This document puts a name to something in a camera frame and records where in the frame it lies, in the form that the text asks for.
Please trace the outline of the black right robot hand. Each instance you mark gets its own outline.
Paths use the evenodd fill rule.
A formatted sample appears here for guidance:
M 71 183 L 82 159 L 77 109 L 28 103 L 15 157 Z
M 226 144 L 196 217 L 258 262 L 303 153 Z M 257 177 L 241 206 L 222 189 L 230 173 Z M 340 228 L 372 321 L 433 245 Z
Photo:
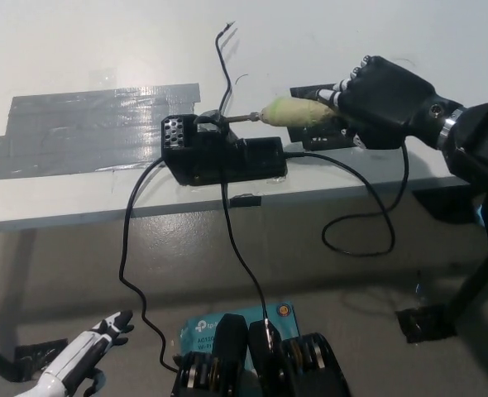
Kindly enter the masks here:
M 376 55 L 311 98 L 336 113 L 347 139 L 369 150 L 399 149 L 408 136 L 435 149 L 446 120 L 462 109 L 425 79 Z

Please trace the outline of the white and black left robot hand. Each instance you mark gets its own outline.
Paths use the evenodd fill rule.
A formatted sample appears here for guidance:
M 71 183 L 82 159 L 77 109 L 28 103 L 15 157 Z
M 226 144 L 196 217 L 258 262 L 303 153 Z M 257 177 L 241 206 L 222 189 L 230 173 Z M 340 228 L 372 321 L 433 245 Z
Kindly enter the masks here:
M 127 342 L 133 312 L 116 312 L 89 330 L 80 333 L 42 372 L 39 384 L 52 388 L 53 381 L 64 388 L 63 396 L 73 396 L 85 379 L 98 373 L 96 365 L 114 347 Z

